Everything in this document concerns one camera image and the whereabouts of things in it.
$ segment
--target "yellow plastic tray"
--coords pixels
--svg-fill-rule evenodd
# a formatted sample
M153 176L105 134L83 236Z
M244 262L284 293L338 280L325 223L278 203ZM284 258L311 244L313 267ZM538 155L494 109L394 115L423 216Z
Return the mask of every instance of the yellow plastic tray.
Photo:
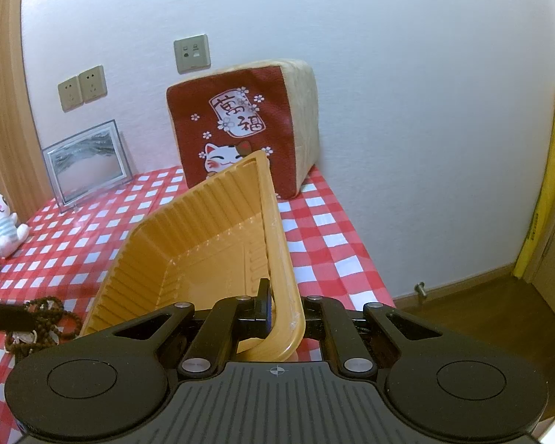
M269 161L265 152L256 151L133 229L81 335L174 302L192 302L199 310L225 297L255 296L263 277L271 283L273 328L264 340L242 343L240 360L286 360L305 330Z

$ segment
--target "tablecloth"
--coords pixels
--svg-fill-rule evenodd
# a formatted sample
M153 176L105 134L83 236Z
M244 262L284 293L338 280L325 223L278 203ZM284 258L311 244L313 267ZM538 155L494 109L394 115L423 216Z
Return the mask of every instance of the tablecloth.
M131 228L186 190L183 170L174 167L137 175L72 212L60 214L49 202L29 220L30 238L10 259L0 260L0 302L53 295L84 318ZM352 223L317 169L295 199L278 206L300 294L335 297L357 310L365 302L392 305ZM298 355L319 360L318 343L305 339ZM0 444L21 436L4 400L4 381L13 366L0 332Z

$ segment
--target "electrical outlet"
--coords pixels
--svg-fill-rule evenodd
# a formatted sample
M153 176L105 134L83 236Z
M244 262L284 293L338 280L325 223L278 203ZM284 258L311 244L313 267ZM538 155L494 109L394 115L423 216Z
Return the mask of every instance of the electrical outlet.
M210 66L208 35L176 40L175 59L179 73Z
M107 83L105 82L105 71L103 66L91 68L78 75L80 90L84 103L107 95Z
M78 77L72 77L69 80L63 81L57 86L57 91L60 94L61 109L63 111L67 112L78 105L82 105Z

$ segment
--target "plush toy ear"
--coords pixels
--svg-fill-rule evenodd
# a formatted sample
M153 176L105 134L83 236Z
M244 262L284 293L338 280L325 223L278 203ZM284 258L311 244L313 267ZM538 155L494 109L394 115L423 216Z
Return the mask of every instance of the plush toy ear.
M251 142L249 142L248 140L240 142L237 145L237 152L241 157L246 157L247 155L250 155L252 151L253 150L251 150Z

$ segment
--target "yellow strip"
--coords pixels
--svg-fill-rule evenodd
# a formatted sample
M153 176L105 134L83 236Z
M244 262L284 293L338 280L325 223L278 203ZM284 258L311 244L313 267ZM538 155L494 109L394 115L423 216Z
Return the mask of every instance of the yellow strip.
M520 250L518 261L514 267L514 276L522 277L528 262L536 248L539 237L543 233L547 217L553 206L555 200L555 116L553 119L553 132L551 133L551 143L549 145L549 156L547 158L547 167L545 169L545 177L543 178L543 185L540 188L539 200L537 201L536 208L534 209L533 219L530 222L528 235Z

